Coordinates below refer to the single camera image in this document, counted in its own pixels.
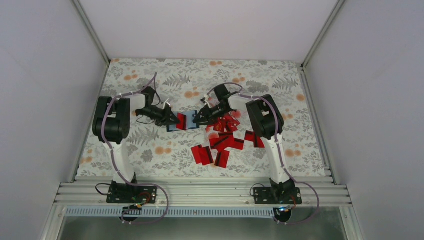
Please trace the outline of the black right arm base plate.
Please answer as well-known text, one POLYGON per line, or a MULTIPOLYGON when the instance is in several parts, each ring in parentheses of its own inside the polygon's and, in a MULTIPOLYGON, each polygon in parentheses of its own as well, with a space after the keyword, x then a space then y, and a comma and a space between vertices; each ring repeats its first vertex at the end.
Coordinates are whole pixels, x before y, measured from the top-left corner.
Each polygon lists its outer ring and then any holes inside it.
POLYGON ((295 187, 280 195, 273 192, 271 187, 254 187, 251 195, 256 205, 302 205, 300 189, 295 187))

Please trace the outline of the navy blue card holder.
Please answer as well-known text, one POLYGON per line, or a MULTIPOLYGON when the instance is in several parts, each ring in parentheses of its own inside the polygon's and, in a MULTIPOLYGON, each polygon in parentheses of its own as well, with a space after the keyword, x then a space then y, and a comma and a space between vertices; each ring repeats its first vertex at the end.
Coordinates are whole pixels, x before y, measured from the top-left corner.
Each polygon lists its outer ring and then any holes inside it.
POLYGON ((187 131, 199 129, 200 125, 194 123, 194 119, 198 114, 197 110, 190 110, 184 112, 174 112, 174 115, 178 118, 179 123, 168 125, 166 131, 168 133, 177 132, 177 131, 187 131))

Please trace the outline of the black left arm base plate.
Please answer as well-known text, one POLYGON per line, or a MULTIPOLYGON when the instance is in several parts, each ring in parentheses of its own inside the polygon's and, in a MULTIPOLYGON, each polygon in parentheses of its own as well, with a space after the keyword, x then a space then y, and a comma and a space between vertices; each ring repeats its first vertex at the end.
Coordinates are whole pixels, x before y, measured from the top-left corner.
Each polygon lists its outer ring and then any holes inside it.
POLYGON ((154 204, 158 188, 156 186, 132 186, 112 182, 106 202, 108 204, 154 204))

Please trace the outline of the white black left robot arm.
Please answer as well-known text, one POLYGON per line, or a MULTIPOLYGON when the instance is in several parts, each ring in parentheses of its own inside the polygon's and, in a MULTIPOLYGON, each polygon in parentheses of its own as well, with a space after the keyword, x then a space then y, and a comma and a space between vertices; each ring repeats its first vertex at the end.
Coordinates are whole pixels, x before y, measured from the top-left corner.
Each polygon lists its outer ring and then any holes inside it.
POLYGON ((109 150, 115 176, 111 186, 118 188, 119 196, 131 203, 139 197, 136 173, 130 164, 126 138, 131 129, 131 113, 148 117, 159 127, 177 125, 180 120, 172 112, 169 103, 162 107, 153 104, 156 91, 146 87, 137 92, 130 92, 116 97, 101 96, 92 123, 92 132, 109 150))

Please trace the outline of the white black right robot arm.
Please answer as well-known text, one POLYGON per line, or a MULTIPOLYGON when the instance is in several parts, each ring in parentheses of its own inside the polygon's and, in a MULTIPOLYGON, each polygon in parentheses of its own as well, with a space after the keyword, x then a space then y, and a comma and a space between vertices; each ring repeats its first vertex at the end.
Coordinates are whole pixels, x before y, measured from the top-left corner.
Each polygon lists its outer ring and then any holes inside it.
POLYGON ((247 112, 254 134, 259 137, 265 148, 270 165, 271 198, 278 204, 284 203, 290 197, 293 186, 287 173, 286 160, 283 156, 283 126, 284 120, 278 112, 272 96, 243 95, 239 91, 230 92, 226 85, 220 84, 212 90, 218 103, 211 107, 206 94, 201 101, 204 106, 194 117, 198 125, 211 125, 232 111, 247 112))

